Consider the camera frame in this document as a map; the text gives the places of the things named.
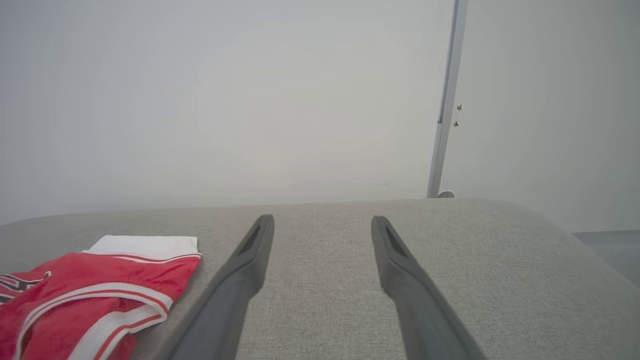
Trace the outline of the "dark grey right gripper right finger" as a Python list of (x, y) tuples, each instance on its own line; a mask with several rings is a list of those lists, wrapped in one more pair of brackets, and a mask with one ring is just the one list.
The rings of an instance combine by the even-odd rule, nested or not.
[(461, 319), (384, 216), (371, 220), (371, 239), (382, 290), (397, 309), (409, 360), (484, 360)]

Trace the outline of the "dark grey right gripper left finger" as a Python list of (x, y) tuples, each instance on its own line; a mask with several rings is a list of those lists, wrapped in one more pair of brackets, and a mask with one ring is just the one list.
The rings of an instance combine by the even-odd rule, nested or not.
[(162, 360), (234, 360), (250, 300), (265, 284), (272, 214), (256, 219), (160, 352)]

